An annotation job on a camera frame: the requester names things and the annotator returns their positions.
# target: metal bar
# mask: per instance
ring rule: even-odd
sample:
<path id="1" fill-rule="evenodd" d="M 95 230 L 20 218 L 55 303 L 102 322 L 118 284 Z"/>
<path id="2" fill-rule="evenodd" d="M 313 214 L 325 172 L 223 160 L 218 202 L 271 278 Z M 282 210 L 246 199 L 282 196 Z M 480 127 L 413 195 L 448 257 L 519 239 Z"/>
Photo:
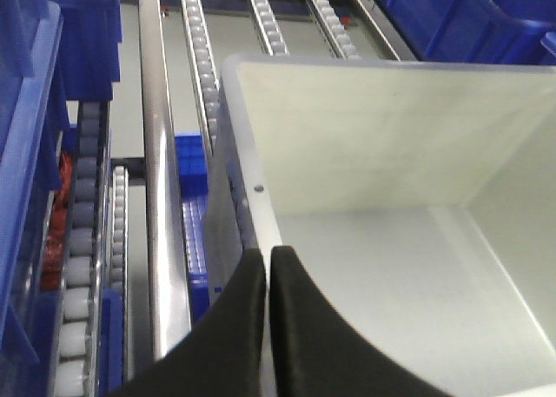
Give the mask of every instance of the metal bar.
<path id="1" fill-rule="evenodd" d="M 149 298 L 156 360 L 191 329 L 181 195 L 159 0 L 139 0 Z"/>
<path id="2" fill-rule="evenodd" d="M 103 273 L 106 262 L 106 238 L 108 235 L 108 176 L 110 166 L 110 141 L 109 141 L 109 105 L 102 103 L 100 117 L 100 143 L 102 153 L 98 172 L 98 202 L 96 203 L 96 241 L 93 255 L 94 279 L 91 286 L 92 315 L 90 322 L 91 349 L 89 360 L 89 385 L 85 388 L 85 395 L 94 397 L 98 395 L 98 350 L 101 340 L 101 319 L 103 308 Z"/>
<path id="3" fill-rule="evenodd" d="M 219 84 L 212 55 L 207 22 L 201 0 L 182 0 L 183 28 L 188 45 L 189 67 L 197 106 L 205 158 L 212 158 L 216 139 L 216 111 L 219 109 Z"/>
<path id="4" fill-rule="evenodd" d="M 398 61 L 417 61 L 418 58 L 390 23 L 374 0 L 351 0 L 370 29 L 371 35 L 389 58 Z"/>
<path id="5" fill-rule="evenodd" d="M 257 31 L 262 50 L 270 56 L 286 56 L 288 46 L 268 0 L 248 0 L 248 8 Z"/>

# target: blue plastic bin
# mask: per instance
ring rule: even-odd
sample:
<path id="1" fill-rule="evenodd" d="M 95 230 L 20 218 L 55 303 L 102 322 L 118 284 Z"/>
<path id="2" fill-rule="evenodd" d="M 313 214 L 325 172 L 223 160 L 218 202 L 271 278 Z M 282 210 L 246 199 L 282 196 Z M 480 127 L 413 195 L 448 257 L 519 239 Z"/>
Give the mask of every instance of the blue plastic bin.
<path id="1" fill-rule="evenodd" d="M 59 7 L 0 1 L 0 395 L 24 395 L 38 362 L 32 315 L 49 192 L 60 184 L 56 141 L 69 123 L 56 69 Z"/>
<path id="2" fill-rule="evenodd" d="M 201 135 L 177 136 L 175 150 L 182 186 L 182 213 L 187 240 L 193 321 L 199 321 L 209 308 L 209 283 L 202 245 L 202 217 L 207 208 L 209 186 Z"/>
<path id="3" fill-rule="evenodd" d="M 378 0 L 424 60 L 538 64 L 556 0 Z"/>
<path id="4" fill-rule="evenodd" d="M 52 0 L 64 19 L 59 63 L 68 100 L 112 100 L 120 80 L 120 0 Z"/>

